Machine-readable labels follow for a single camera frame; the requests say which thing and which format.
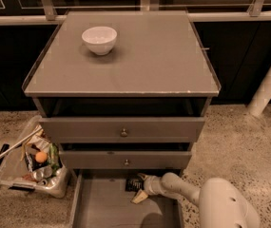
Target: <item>clear container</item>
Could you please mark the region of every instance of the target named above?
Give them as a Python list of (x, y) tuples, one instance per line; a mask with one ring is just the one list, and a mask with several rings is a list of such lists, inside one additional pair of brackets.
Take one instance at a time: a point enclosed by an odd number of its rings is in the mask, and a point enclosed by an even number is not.
[[(41, 116), (31, 118), (20, 134), (17, 141), (25, 138), (39, 124)], [(67, 189), (70, 172), (63, 166), (58, 179), (52, 186), (39, 185), (34, 181), (23, 180), (22, 177), (29, 171), (24, 160), (21, 161), (22, 148), (16, 148), (9, 152), (3, 159), (0, 166), (0, 184), (11, 187), (12, 189), (35, 190), (41, 193), (47, 193), (55, 198), (62, 198)]]

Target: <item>white pole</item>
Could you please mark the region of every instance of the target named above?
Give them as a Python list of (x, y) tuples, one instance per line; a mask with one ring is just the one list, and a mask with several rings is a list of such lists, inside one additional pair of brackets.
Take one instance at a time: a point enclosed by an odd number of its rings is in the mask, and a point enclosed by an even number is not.
[(251, 103), (248, 105), (248, 111), (253, 116), (260, 116), (263, 110), (271, 100), (271, 67), (265, 78), (261, 82), (259, 89), (254, 95)]

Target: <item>granite floor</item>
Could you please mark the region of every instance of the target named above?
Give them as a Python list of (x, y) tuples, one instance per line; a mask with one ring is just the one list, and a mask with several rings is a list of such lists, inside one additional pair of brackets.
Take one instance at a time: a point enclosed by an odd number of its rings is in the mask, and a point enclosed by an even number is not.
[[(13, 145), (37, 112), (0, 112), (0, 148)], [(259, 118), (244, 105), (212, 105), (193, 157), (184, 170), (185, 181), (198, 186), (209, 178), (231, 181), (256, 207), (261, 227), (271, 227), (271, 105)], [(37, 192), (8, 190), (0, 185), (0, 227), (68, 227), (75, 181), (64, 198)], [(198, 209), (183, 201), (185, 227), (199, 227)]]

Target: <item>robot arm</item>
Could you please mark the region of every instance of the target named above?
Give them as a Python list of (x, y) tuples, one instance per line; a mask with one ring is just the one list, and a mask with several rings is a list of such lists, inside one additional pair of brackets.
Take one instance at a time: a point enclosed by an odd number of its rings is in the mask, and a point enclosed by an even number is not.
[(174, 173), (161, 178), (140, 174), (145, 181), (133, 199), (134, 203), (148, 195), (163, 195), (171, 199), (187, 198), (199, 207), (201, 228), (259, 228), (260, 217), (254, 207), (229, 181), (219, 178), (208, 180), (202, 189), (186, 183)]

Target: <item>bowl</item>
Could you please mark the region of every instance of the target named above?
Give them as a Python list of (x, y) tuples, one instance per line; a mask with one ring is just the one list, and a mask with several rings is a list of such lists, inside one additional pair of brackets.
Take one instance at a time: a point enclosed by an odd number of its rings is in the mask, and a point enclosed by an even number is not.
[(89, 28), (82, 34), (87, 48), (97, 55), (107, 55), (114, 47), (117, 32), (110, 27)]

